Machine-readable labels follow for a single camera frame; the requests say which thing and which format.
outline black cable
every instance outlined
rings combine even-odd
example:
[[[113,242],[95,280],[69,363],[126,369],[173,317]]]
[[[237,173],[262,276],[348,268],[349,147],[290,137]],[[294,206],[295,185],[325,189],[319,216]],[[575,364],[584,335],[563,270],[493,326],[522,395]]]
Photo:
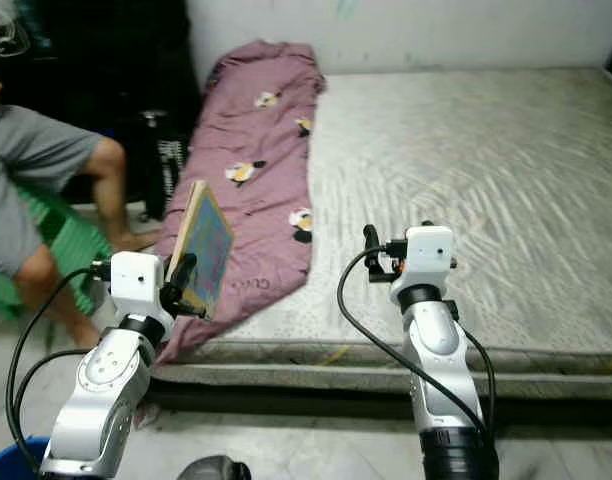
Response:
[[[28,370],[26,375],[24,375],[22,382],[19,384],[19,387],[17,387],[17,394],[15,395],[15,404],[13,406],[13,414],[15,415],[15,421],[18,423],[18,425],[20,425],[20,427],[21,427],[21,421],[20,421],[21,413],[20,412],[22,408],[22,401],[24,400],[24,394],[26,393],[28,384],[32,380],[35,373],[37,373],[37,371],[41,367],[46,365],[48,362],[55,360],[56,358],[66,357],[69,355],[86,355],[89,351],[90,350],[85,349],[85,348],[73,348],[71,350],[62,350],[61,352],[54,352],[54,353],[51,353],[50,355],[46,355],[40,361],[35,363],[35,365],[33,365],[30,368],[30,370]]]
[[[383,252],[386,248],[382,246],[372,247],[364,250],[360,254],[358,254],[355,258],[353,258],[350,263],[344,269],[341,278],[339,279],[339,284],[337,285],[337,303],[339,304],[339,309],[342,312],[342,315],[346,317],[346,319],[364,336],[366,336],[371,342],[373,342],[377,347],[386,352],[392,358],[397,360],[402,366],[406,367],[408,370],[413,372],[415,375],[419,376],[424,381],[428,382],[430,385],[435,387],[442,395],[448,398],[451,402],[453,402],[460,410],[464,412],[464,414],[468,417],[468,419],[473,423],[475,428],[482,435],[482,441],[491,451],[491,455],[493,456],[496,463],[498,463],[497,452],[495,450],[494,438],[490,435],[490,432],[487,430],[484,423],[479,419],[479,417],[470,409],[468,405],[466,405],[457,395],[444,387],[440,382],[435,380],[432,376],[428,375],[421,368],[419,368],[415,363],[411,362],[404,355],[399,353],[397,350],[392,348],[386,342],[378,338],[374,335],[370,330],[364,327],[356,318],[354,318],[351,313],[346,308],[344,303],[344,284],[346,283],[346,279],[350,274],[353,267],[366,255],[375,252]]]
[[[497,397],[497,384],[495,382],[495,369],[493,368],[493,362],[491,362],[486,349],[482,346],[477,339],[471,335],[470,332],[464,330],[466,338],[475,346],[479,354],[484,360],[486,365],[486,376],[488,377],[488,434],[491,438],[495,437],[495,400]]]
[[[15,350],[13,351],[13,357],[10,361],[10,368],[8,370],[8,377],[6,378],[6,420],[8,422],[8,428],[10,429],[11,434],[13,435],[13,439],[17,444],[17,447],[22,452],[26,461],[28,462],[31,470],[33,471],[33,475],[37,475],[39,471],[39,463],[37,459],[33,456],[32,452],[28,448],[28,444],[22,435],[21,426],[19,424],[19,419],[15,417],[15,404],[13,402],[13,390],[15,388],[15,377],[17,376],[17,365],[19,364],[19,357],[22,353],[22,348],[24,347],[24,343],[28,338],[30,331],[33,329],[35,324],[39,321],[41,316],[44,314],[48,306],[55,299],[57,294],[68,285],[68,282],[76,277],[77,275],[81,275],[83,273],[89,273],[90,270],[88,268],[81,268],[79,270],[75,270],[74,272],[66,275],[57,285],[57,288],[50,294],[48,299],[44,302],[44,304],[37,310],[37,313],[33,316],[33,318],[28,322],[24,331],[17,340],[17,345],[15,345]]]

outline blue bucket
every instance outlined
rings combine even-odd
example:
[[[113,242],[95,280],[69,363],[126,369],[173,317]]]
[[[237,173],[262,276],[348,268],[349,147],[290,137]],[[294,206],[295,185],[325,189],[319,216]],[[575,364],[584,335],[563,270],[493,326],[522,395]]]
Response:
[[[48,437],[27,438],[28,448],[41,462],[48,446]],[[11,445],[0,452],[0,480],[34,480],[33,472],[17,445]]]

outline gray shorts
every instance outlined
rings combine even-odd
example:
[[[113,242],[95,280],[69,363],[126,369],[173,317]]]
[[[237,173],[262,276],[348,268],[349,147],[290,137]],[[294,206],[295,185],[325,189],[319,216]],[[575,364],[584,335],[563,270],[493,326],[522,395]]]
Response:
[[[101,136],[26,108],[0,105],[0,272],[14,276],[43,243],[13,181],[60,192]]]

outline knee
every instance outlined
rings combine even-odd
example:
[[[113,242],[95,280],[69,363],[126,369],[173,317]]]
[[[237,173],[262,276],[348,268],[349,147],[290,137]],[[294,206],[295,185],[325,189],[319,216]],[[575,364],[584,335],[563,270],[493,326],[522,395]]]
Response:
[[[126,153],[115,140],[103,137],[89,160],[88,173],[108,177],[123,174],[126,168]]]
[[[41,245],[27,258],[15,276],[15,282],[52,288],[59,278],[57,263],[46,245]]]

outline foot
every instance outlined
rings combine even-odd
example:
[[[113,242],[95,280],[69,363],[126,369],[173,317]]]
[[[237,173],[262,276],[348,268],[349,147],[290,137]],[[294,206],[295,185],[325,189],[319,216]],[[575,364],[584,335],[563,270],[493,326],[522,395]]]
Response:
[[[110,243],[116,252],[137,252],[153,245],[159,238],[159,230],[146,233],[127,233],[117,238],[111,238]]]
[[[99,331],[90,321],[73,326],[70,329],[70,334],[77,348],[86,348],[90,350],[97,346],[99,342]]]

